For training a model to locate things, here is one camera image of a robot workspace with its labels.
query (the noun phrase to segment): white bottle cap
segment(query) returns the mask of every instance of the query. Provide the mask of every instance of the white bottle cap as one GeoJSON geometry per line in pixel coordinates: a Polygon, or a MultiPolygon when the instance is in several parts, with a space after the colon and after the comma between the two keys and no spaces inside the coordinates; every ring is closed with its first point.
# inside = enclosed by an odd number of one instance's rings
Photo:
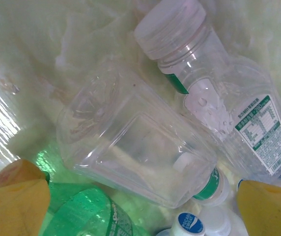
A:
{"type": "Polygon", "coordinates": [[[184,47],[205,17],[198,0],[162,0],[139,23],[134,36],[150,59],[160,59],[184,47]]]}
{"type": "Polygon", "coordinates": [[[207,236],[228,236],[231,232],[229,215],[219,206],[204,207],[199,218],[204,223],[207,236]]]}
{"type": "Polygon", "coordinates": [[[204,236],[205,227],[195,215],[191,213],[180,213],[174,221],[170,236],[204,236]]]}

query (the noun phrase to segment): yellow object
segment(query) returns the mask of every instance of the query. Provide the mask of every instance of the yellow object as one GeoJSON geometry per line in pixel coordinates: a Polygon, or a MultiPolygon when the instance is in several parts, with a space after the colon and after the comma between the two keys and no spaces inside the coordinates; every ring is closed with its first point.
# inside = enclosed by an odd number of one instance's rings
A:
{"type": "Polygon", "coordinates": [[[27,160],[17,160],[0,172],[0,187],[33,179],[45,179],[45,174],[27,160]]]}
{"type": "Polygon", "coordinates": [[[237,203],[249,236],[281,236],[281,188],[245,180],[237,203]]]}
{"type": "Polygon", "coordinates": [[[43,179],[1,187],[0,236],[38,236],[49,203],[43,179]]]}

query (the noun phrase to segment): nutrition facts label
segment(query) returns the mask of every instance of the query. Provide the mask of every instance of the nutrition facts label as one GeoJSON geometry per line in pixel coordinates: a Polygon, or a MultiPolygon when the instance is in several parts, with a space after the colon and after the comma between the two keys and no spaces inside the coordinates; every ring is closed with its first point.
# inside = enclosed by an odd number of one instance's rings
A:
{"type": "Polygon", "coordinates": [[[281,120],[271,97],[256,98],[238,117],[235,128],[274,174],[281,166],[281,120]]]}

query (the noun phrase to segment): barcode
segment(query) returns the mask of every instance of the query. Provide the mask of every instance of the barcode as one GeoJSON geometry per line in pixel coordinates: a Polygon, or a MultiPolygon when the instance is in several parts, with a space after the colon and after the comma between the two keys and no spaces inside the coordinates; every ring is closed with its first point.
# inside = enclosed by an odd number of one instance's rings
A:
{"type": "Polygon", "coordinates": [[[273,172],[275,172],[280,165],[281,165],[281,158],[272,166],[273,172]]]}

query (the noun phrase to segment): recyclable plastic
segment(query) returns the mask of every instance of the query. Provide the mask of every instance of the recyclable plastic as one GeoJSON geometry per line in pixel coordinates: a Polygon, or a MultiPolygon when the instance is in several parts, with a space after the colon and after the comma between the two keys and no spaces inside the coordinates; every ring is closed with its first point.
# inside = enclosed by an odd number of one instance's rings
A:
{"type": "Polygon", "coordinates": [[[61,112],[57,138],[69,169],[170,208],[198,194],[217,162],[198,131],[120,63],[87,78],[61,112]]]}
{"type": "Polygon", "coordinates": [[[149,236],[96,186],[50,183],[49,188],[53,217],[42,236],[149,236]]]}
{"type": "Polygon", "coordinates": [[[172,227],[158,233],[156,236],[204,236],[205,226],[195,215],[180,213],[172,227]]]}
{"type": "Polygon", "coordinates": [[[268,73],[232,58],[197,0],[162,0],[135,38],[177,90],[176,110],[199,121],[244,178],[281,175],[281,100],[268,73]]]}
{"type": "Polygon", "coordinates": [[[241,218],[223,206],[204,207],[198,217],[207,236],[249,236],[241,218]]]}
{"type": "Polygon", "coordinates": [[[230,195],[231,188],[225,174],[215,168],[205,188],[192,199],[204,206],[214,207],[222,204],[230,195]]]}

